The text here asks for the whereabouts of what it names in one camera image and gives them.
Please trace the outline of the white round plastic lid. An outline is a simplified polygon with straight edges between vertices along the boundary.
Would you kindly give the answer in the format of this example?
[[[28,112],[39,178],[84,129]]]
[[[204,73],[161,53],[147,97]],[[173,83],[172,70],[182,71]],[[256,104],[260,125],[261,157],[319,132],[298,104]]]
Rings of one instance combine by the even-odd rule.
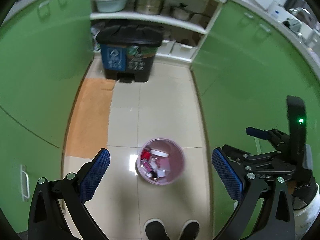
[[[154,156],[158,156],[162,158],[167,158],[169,156],[169,154],[162,151],[158,151],[158,150],[151,150],[150,153]]]

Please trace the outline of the black dual trash bin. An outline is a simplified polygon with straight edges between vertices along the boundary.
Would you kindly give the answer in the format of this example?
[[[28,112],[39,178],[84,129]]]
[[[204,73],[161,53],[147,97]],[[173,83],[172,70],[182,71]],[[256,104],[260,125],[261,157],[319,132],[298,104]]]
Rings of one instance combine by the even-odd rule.
[[[106,78],[120,82],[147,82],[163,30],[149,25],[113,25],[96,36]]]

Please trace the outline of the right black shoe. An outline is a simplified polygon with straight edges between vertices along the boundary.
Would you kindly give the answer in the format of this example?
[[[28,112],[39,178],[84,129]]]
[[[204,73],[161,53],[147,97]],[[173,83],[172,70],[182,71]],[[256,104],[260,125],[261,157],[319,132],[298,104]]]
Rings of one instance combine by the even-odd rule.
[[[200,224],[197,220],[191,219],[185,222],[179,236],[179,240],[195,240],[200,231]]]

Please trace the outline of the black shoe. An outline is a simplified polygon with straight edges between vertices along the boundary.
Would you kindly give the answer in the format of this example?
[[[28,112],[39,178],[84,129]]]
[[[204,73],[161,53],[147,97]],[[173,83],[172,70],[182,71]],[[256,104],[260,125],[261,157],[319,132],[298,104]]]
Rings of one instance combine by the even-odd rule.
[[[191,219],[185,222],[179,236],[179,240],[195,240],[200,231],[200,224],[197,220]]]
[[[144,224],[144,231],[148,240],[169,240],[163,222],[158,218],[153,218]]]

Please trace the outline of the pink waste basket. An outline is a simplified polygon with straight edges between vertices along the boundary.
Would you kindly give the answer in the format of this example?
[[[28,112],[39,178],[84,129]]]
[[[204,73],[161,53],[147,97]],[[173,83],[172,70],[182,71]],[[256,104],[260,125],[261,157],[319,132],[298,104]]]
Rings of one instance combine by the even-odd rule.
[[[142,163],[142,150],[158,150],[169,154],[167,158],[151,154],[149,161]],[[185,159],[182,148],[167,138],[155,138],[147,141],[140,149],[136,159],[137,173],[148,183],[164,186],[174,183],[182,175]]]

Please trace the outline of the orange floor mat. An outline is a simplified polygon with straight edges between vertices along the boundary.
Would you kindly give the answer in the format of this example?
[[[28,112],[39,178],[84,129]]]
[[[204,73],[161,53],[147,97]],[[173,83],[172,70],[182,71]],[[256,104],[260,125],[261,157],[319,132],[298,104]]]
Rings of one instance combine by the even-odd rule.
[[[66,136],[66,156],[92,159],[107,146],[114,85],[110,79],[84,79]]]

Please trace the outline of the left black shoe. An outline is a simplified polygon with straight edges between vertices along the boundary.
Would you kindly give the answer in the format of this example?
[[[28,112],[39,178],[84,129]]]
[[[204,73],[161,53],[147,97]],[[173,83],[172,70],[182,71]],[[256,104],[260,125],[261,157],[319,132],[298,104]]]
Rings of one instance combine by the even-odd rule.
[[[169,240],[163,222],[158,218],[153,218],[144,224],[144,231],[148,240]]]

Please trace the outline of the white storage box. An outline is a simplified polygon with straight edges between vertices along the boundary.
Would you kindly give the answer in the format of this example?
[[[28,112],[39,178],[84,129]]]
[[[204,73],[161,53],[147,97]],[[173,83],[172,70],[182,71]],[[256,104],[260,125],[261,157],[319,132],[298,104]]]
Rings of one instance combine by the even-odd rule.
[[[197,51],[197,47],[181,44],[181,43],[175,43],[171,55],[174,57],[180,57],[184,59],[191,59],[195,52]]]

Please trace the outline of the steel pan with lid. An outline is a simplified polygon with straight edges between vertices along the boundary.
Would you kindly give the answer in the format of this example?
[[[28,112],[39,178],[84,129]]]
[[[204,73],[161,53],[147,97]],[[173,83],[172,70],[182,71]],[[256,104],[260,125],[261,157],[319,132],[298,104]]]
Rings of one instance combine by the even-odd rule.
[[[181,21],[189,21],[196,15],[196,12],[192,12],[187,9],[187,5],[180,3],[179,6],[170,6],[170,16]]]

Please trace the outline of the steel pot on shelf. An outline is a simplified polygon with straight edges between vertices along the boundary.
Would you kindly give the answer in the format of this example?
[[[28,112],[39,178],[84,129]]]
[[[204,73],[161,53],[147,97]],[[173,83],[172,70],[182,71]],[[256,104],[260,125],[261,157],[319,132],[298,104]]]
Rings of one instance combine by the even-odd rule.
[[[160,15],[164,0],[135,0],[134,11],[145,15]]]

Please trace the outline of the light blue basin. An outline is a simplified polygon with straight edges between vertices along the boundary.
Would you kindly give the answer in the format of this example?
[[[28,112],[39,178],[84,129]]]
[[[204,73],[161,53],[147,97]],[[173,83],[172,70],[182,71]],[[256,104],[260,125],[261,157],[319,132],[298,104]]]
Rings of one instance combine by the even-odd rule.
[[[97,10],[103,13],[122,11],[129,0],[94,0]]]

